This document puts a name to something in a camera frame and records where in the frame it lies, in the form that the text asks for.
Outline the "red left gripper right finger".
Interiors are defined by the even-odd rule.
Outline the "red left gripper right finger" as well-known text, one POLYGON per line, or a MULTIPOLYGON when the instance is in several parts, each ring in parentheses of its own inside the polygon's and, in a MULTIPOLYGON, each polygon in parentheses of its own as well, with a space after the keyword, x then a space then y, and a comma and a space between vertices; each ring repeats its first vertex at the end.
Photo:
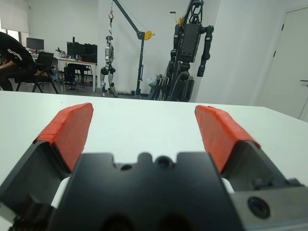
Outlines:
POLYGON ((302 186, 296 178, 287 179, 261 145, 227 112, 198 105, 195 117, 205 150, 235 191, 302 186))

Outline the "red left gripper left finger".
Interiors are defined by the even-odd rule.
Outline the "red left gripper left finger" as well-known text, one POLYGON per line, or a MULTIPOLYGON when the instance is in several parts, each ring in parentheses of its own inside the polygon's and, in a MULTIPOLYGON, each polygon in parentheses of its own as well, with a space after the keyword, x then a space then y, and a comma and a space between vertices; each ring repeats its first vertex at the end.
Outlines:
POLYGON ((0 186, 0 215, 23 215, 28 200, 50 205, 84 150, 93 116, 91 103, 57 113, 22 155, 0 186))

